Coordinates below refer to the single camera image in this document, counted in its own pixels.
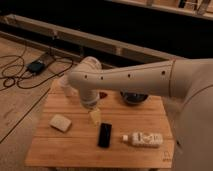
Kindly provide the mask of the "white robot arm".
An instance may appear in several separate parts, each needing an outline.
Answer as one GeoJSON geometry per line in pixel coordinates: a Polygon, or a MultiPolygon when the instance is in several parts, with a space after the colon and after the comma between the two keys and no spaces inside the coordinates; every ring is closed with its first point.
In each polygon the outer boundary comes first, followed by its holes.
{"type": "Polygon", "coordinates": [[[171,171],[213,171],[212,58],[104,69],[96,58],[86,57],[69,71],[68,80],[87,106],[97,100],[99,90],[181,99],[171,171]]]}

